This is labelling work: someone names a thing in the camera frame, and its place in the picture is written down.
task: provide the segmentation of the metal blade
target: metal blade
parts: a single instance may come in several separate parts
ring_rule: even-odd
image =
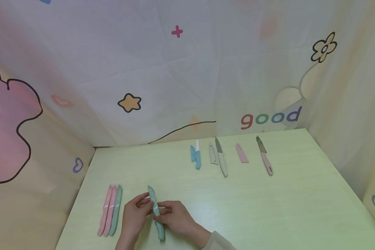
[[[262,141],[261,141],[260,137],[257,136],[256,140],[257,140],[258,147],[260,148],[260,152],[266,153],[267,151],[265,150],[264,144],[262,144]]]
[[[219,144],[219,141],[216,137],[215,137],[215,146],[217,147],[218,153],[223,153],[222,148],[221,148],[221,144]]]

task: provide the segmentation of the sleeve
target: sleeve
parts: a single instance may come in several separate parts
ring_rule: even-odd
[[[214,231],[203,250],[236,250],[236,248],[221,234]]]

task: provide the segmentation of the finger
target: finger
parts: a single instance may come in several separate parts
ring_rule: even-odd
[[[158,206],[167,207],[167,208],[173,208],[176,205],[177,202],[179,202],[179,201],[166,200],[166,201],[159,202]]]
[[[140,207],[141,205],[145,205],[149,202],[150,202],[150,198],[145,198],[145,199],[141,200],[140,202],[138,202],[136,206]]]
[[[137,197],[133,198],[130,203],[133,203],[133,204],[137,204],[138,202],[140,202],[141,200],[145,199],[146,197],[149,196],[149,192],[145,192],[143,194],[140,194],[138,195]]]
[[[154,205],[154,202],[151,201],[145,205],[140,206],[139,209],[142,210],[144,214],[148,214],[149,211],[153,209],[153,205]]]
[[[172,208],[163,208],[163,209],[160,211],[160,214],[161,214],[161,215],[166,215],[166,214],[169,214],[169,213],[172,213]]]
[[[169,216],[170,216],[170,214],[156,216],[156,217],[154,217],[154,220],[157,221],[158,223],[168,224]]]

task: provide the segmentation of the pink cloud shape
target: pink cloud shape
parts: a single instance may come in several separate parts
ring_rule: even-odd
[[[19,133],[26,121],[43,112],[37,92],[26,82],[0,76],[0,183],[14,179],[31,156],[31,147]]]

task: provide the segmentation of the pink cross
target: pink cross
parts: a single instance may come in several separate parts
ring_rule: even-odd
[[[179,25],[175,26],[176,31],[171,32],[171,34],[176,35],[178,38],[180,38],[181,33],[183,33],[183,30],[179,29]]]

